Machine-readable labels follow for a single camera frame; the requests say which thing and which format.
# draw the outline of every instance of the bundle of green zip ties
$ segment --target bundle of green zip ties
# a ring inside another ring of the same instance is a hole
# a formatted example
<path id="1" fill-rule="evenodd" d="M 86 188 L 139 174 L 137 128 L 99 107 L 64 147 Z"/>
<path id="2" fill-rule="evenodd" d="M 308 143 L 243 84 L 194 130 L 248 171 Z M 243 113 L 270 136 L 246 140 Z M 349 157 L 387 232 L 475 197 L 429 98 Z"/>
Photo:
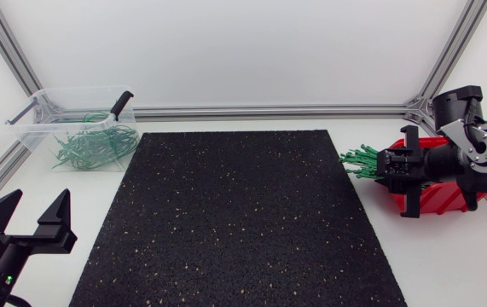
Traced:
<path id="1" fill-rule="evenodd" d="M 83 122 L 89 123 L 107 116 L 106 113 L 89 113 Z M 91 171 L 133 153 L 139 135 L 126 125 L 115 125 L 105 130 L 81 131 L 74 136 L 67 133 L 66 142 L 57 137 L 55 139 L 61 145 L 61 150 L 55 156 L 60 163 L 53 168 L 67 164 L 79 171 Z"/>
<path id="2" fill-rule="evenodd" d="M 354 173 L 357 178 L 381 179 L 376 175 L 378 151 L 370 146 L 361 145 L 361 149 L 352 149 L 349 153 L 341 154 L 339 162 L 359 166 L 357 170 L 345 170 L 348 173 Z"/>

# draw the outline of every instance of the black rubber mat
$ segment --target black rubber mat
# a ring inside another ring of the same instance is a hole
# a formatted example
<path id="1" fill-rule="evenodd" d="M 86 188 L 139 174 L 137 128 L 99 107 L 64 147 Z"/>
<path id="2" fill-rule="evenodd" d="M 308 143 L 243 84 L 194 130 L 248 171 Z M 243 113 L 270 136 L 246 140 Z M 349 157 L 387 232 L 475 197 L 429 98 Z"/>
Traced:
<path id="1" fill-rule="evenodd" d="M 405 306 L 325 130 L 145 134 L 73 306 Z"/>

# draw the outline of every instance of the red plastic container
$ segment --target red plastic container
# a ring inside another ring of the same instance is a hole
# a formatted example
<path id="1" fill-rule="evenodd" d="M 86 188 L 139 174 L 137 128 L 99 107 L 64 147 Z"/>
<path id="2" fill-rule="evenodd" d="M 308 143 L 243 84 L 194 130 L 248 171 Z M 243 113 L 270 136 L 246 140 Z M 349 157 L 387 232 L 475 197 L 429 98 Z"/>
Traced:
<path id="1" fill-rule="evenodd" d="M 420 148 L 435 148 L 444 145 L 448 141 L 443 137 L 424 137 L 420 138 Z M 390 148 L 400 148 L 404 146 L 404 140 L 398 140 Z M 478 193 L 478 200 L 483 199 L 487 193 Z M 391 194 L 397 202 L 401 212 L 405 211 L 404 195 Z M 426 188 L 421 192 L 420 213 L 443 214 L 446 211 L 461 210 L 467 211 L 467 204 L 461 195 L 456 182 L 437 183 Z"/>

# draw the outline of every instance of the transparent container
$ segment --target transparent container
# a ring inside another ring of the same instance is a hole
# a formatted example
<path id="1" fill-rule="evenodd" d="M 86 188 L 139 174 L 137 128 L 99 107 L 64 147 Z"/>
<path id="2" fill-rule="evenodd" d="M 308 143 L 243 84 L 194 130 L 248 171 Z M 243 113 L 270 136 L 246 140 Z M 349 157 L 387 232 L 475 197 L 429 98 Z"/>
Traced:
<path id="1" fill-rule="evenodd" d="M 39 90 L 5 122 L 54 171 L 125 171 L 139 143 L 124 86 Z"/>

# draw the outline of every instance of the green cable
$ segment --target green cable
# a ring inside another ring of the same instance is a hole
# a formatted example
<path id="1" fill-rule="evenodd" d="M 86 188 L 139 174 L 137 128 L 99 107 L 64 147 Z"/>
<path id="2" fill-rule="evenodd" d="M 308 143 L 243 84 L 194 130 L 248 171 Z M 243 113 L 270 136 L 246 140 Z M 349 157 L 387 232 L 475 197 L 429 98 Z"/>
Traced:
<path id="1" fill-rule="evenodd" d="M 107 116 L 107 113 L 87 113 L 82 122 L 103 120 Z M 52 168 L 67 164 L 80 171 L 97 169 L 133 153 L 138 139 L 137 131 L 126 125 L 115 125 L 99 131 L 81 131 L 75 136 L 69 136 L 67 132 L 66 142 L 55 138 L 61 146 L 55 154 L 60 163 Z"/>

